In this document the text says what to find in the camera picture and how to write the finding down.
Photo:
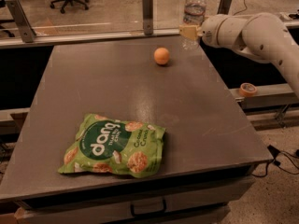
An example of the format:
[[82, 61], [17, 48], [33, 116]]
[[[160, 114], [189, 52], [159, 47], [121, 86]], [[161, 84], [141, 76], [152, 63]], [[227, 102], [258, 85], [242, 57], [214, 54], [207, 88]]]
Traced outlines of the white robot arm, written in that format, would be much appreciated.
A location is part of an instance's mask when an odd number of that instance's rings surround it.
[[218, 14], [201, 25], [180, 25], [179, 34], [199, 38], [213, 48], [226, 48], [257, 63], [271, 63], [299, 97], [299, 46], [284, 22], [274, 14], [248, 18]]

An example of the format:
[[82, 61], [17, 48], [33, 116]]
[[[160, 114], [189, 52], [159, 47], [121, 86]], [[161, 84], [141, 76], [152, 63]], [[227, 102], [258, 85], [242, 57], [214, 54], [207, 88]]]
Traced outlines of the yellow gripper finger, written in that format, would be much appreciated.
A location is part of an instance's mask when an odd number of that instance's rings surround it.
[[178, 30], [180, 35], [192, 41], [196, 41], [203, 36], [203, 30], [200, 25], [184, 24], [184, 25], [180, 25]]

